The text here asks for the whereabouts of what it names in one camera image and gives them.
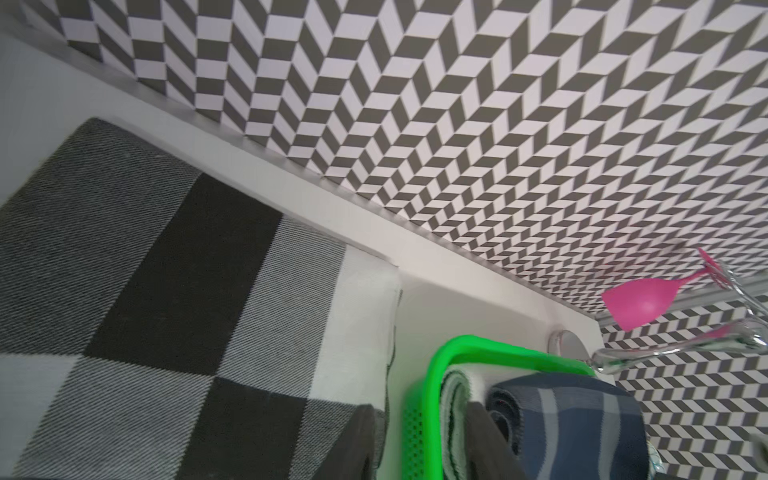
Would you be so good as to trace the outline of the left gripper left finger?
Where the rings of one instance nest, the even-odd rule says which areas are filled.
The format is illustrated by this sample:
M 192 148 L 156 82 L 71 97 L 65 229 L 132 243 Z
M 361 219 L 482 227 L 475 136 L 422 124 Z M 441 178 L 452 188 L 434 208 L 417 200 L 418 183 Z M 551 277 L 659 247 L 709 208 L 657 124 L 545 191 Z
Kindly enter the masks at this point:
M 372 480 L 376 455 L 376 416 L 372 405 L 358 406 L 313 480 Z

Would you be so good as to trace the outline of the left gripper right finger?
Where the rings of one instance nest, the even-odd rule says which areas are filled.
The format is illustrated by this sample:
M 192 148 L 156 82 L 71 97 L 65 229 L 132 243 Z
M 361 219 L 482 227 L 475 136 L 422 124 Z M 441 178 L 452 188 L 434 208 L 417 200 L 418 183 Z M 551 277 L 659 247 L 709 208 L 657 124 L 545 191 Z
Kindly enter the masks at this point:
M 467 405 L 465 417 L 467 475 L 472 480 L 525 480 L 522 466 L 484 406 Z

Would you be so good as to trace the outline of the green plastic basket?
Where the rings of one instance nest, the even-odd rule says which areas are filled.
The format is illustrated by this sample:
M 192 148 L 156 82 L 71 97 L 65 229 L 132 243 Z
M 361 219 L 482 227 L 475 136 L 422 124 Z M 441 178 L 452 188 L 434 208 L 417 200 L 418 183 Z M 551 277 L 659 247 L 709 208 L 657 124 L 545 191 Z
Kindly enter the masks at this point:
M 593 377 L 585 363 L 474 335 L 447 341 L 432 356 L 426 376 L 407 391 L 402 417 L 401 477 L 441 479 L 440 394 L 452 365 L 476 363 L 533 372 L 558 372 Z

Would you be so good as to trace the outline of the navy striped scarf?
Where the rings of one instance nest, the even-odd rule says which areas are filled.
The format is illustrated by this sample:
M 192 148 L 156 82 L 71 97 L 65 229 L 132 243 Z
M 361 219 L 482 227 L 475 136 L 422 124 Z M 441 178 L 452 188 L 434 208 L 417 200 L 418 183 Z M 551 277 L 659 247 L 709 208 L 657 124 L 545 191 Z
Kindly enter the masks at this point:
M 647 479 L 639 403 L 594 377 L 536 373 L 490 388 L 487 410 L 527 479 Z

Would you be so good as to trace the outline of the smiley black white scarf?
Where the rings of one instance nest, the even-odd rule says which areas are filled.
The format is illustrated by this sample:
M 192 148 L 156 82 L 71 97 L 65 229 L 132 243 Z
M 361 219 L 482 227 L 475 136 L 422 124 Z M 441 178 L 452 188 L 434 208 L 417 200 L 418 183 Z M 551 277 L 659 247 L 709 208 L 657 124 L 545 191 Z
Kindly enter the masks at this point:
M 450 366 L 442 379 L 439 398 L 440 442 L 445 479 L 468 478 L 465 423 L 468 405 L 485 404 L 490 388 L 513 377 L 508 367 L 479 363 Z

